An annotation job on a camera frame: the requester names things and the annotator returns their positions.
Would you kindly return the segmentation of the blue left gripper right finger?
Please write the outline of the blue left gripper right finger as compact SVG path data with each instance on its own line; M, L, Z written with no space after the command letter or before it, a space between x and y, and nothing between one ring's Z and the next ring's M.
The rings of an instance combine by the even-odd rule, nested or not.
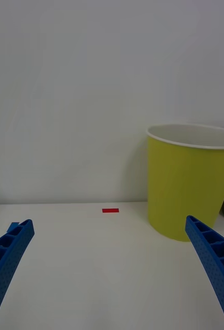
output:
M186 218L185 231L224 313L224 237L193 216Z

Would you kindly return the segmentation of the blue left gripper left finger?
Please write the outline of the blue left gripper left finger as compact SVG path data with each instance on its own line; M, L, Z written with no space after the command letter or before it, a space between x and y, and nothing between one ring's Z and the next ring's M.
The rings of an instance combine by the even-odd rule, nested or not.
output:
M11 223L0 237L0 306L19 262L35 234L33 222Z

